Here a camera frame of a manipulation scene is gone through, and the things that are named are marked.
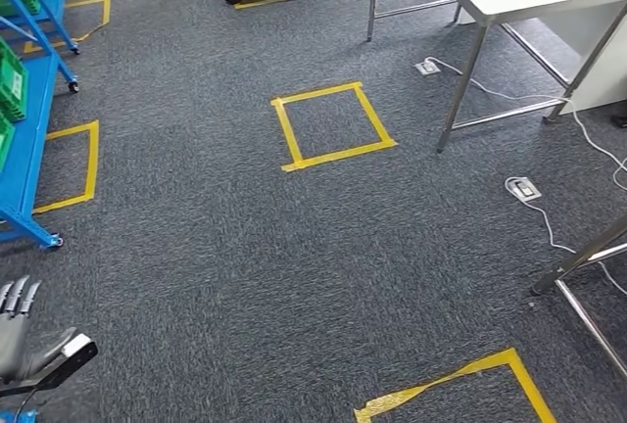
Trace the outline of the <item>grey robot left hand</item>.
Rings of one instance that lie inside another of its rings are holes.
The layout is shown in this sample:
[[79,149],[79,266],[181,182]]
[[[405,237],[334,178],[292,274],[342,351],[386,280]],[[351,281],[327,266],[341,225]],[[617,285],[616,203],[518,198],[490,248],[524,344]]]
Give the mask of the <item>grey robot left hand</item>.
[[34,282],[23,295],[23,290],[29,280],[29,276],[25,275],[1,287],[1,381],[3,384],[35,376],[61,354],[76,333],[76,327],[69,327],[47,349],[26,354],[25,343],[30,324],[30,310],[42,284]]

